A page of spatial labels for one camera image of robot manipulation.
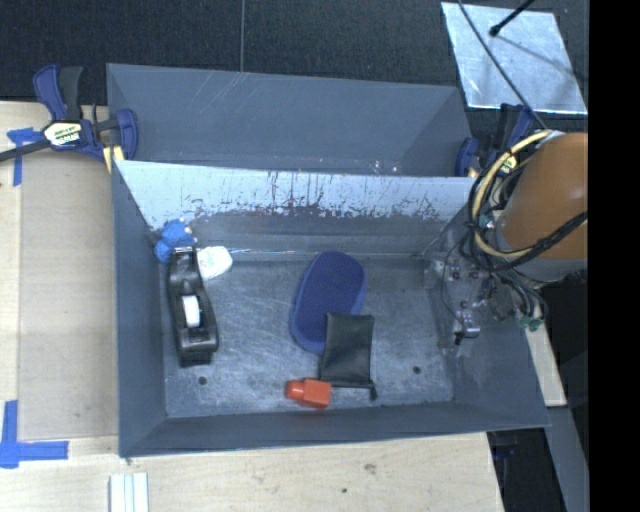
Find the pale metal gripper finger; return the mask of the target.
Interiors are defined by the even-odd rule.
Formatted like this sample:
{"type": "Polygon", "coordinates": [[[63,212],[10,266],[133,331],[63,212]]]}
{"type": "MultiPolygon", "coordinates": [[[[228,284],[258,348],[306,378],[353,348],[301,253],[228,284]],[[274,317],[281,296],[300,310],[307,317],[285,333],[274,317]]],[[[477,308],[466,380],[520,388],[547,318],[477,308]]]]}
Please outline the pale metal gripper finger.
{"type": "Polygon", "coordinates": [[[480,335],[480,327],[475,323],[453,322],[453,352],[456,358],[470,357],[480,335]]]}

